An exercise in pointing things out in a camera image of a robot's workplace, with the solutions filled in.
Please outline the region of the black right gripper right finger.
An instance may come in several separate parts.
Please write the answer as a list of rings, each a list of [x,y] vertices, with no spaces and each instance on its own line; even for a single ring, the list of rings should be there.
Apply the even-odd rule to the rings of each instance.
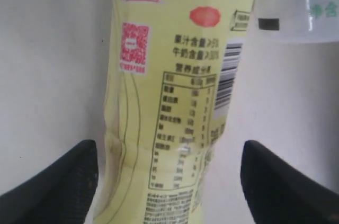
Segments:
[[[255,223],[338,223],[338,194],[258,141],[244,143],[241,185]]]

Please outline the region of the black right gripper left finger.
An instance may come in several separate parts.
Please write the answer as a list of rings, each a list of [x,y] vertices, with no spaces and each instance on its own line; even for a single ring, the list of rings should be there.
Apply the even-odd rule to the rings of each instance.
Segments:
[[[96,142],[83,140],[1,195],[1,223],[84,223],[96,189]]]

